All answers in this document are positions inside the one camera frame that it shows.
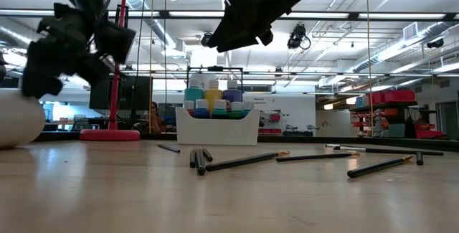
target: person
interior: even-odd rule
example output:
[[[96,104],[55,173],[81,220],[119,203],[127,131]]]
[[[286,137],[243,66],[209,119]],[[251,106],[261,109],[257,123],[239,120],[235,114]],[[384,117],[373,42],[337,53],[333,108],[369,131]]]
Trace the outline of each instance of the person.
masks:
[[[158,112],[158,104],[154,101],[151,102],[150,126],[152,133],[161,133],[166,131],[166,125]]]

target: table surface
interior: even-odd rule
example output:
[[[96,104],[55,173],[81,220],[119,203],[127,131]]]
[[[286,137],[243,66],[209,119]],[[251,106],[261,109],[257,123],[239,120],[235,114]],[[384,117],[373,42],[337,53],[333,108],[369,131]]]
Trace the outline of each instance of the table surface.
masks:
[[[346,172],[399,155],[263,161],[198,176],[189,168],[193,146],[177,154],[156,143],[177,147],[75,141],[1,151],[0,232],[459,231],[457,153],[357,179]],[[207,148],[215,161],[332,152],[321,144]]]

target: yellow container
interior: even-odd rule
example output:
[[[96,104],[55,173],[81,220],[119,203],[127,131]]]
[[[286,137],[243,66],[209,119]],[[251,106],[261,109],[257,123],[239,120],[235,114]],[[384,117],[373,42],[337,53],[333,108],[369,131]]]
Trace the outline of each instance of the yellow container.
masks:
[[[214,100],[221,100],[223,92],[218,89],[218,81],[210,80],[209,89],[204,91],[204,98],[209,102],[209,113],[214,110]]]

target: red pole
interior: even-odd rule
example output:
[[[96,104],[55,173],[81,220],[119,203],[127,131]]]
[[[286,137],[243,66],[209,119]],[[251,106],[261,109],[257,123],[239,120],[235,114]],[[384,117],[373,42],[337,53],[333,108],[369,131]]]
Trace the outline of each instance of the red pole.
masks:
[[[126,12],[126,0],[121,0],[120,10],[120,27],[124,27],[124,15]],[[115,74],[113,75],[112,94],[110,100],[110,121],[108,123],[108,130],[117,130],[118,124],[116,123],[116,113],[118,112],[118,87],[120,80],[120,65],[115,64]]]

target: black stick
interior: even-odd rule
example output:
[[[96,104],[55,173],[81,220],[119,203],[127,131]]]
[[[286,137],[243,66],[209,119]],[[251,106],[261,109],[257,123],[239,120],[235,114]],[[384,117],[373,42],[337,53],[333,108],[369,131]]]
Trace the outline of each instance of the black stick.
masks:
[[[191,150],[189,152],[189,167],[196,168],[196,151]]]
[[[198,174],[200,176],[203,176],[204,173],[206,173],[206,161],[204,161],[204,154],[202,153],[202,149],[197,149],[196,150],[196,168],[198,171]]]
[[[444,153],[440,151],[407,151],[407,150],[391,150],[391,149],[378,149],[378,148],[365,148],[365,147],[357,147],[357,146],[334,146],[334,150],[342,150],[342,151],[364,151],[367,153],[393,153],[393,154],[412,154],[416,155],[416,153],[420,152],[423,155],[429,156],[443,156]]]
[[[345,158],[345,157],[357,157],[357,156],[360,156],[360,153],[334,153],[334,154],[323,154],[323,155],[277,158],[276,161],[277,162],[302,161],[302,160],[311,160],[311,159],[320,159],[320,158]]]
[[[171,146],[165,146],[164,144],[156,144],[156,146],[158,146],[159,148],[163,148],[164,150],[168,150],[168,151],[173,151],[175,153],[180,153],[180,150],[178,148],[173,148]]]
[[[356,168],[350,171],[347,171],[347,176],[350,178],[356,178],[358,176],[367,175],[376,171],[383,170],[385,168],[390,168],[397,165],[402,165],[403,163],[408,162],[413,156],[407,156],[404,158],[396,158],[388,161],[382,161],[380,163],[372,164],[365,166],[363,168]]]
[[[214,158],[212,157],[212,155],[210,154],[210,152],[206,148],[203,148],[202,152],[204,153],[204,157],[207,158],[208,162],[212,162],[214,160]]]
[[[424,165],[424,159],[422,159],[422,152],[416,152],[416,164],[419,166]]]
[[[264,153],[260,155],[255,155],[255,156],[250,156],[246,158],[238,158],[235,160],[231,161],[224,161],[216,164],[211,164],[206,166],[207,171],[217,171],[220,169],[225,169],[225,168],[233,168],[235,166],[242,166],[242,165],[247,165],[255,162],[260,162],[260,161],[267,161],[272,158],[276,158],[278,156],[284,156],[288,155],[290,152],[288,151],[279,151],[279,152],[272,152],[272,153]]]

